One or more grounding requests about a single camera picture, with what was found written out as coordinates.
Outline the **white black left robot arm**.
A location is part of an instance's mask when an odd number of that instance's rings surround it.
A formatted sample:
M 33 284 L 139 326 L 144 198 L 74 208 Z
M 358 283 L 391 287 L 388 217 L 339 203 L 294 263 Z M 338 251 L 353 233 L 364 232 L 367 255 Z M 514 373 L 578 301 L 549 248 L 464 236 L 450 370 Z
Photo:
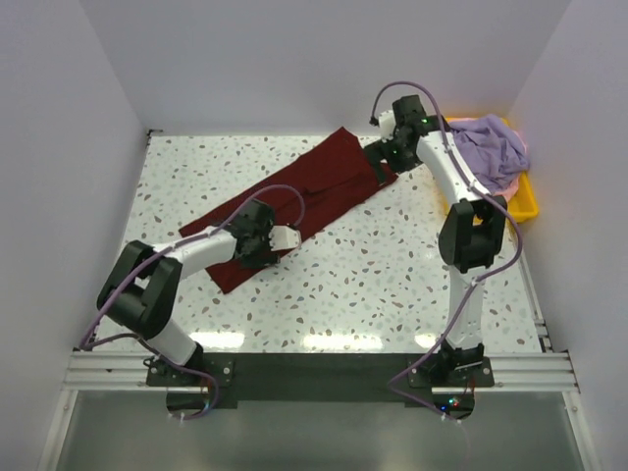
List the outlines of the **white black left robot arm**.
M 264 268 L 279 260 L 272 250 L 275 211 L 253 199 L 227 221 L 165 244 L 128 243 L 121 252 L 96 306 L 99 313 L 128 329 L 170 361 L 170 375 L 182 385 L 203 373 L 203 347 L 173 319 L 180 282 L 208 267 L 235 261 Z

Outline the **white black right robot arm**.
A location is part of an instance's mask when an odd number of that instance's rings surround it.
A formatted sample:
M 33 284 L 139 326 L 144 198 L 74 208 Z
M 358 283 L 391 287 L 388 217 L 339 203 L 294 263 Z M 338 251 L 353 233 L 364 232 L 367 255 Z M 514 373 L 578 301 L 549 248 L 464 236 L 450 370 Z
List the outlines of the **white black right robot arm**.
M 483 289 L 501 251 L 507 204 L 489 201 L 458 151 L 445 120 L 429 115 L 418 96 L 403 96 L 371 120 L 379 140 L 365 146 L 378 183 L 387 172 L 427 167 L 448 204 L 438 248 L 449 272 L 449 312 L 445 332 L 413 371 L 431 385 L 457 386 L 482 366 Z

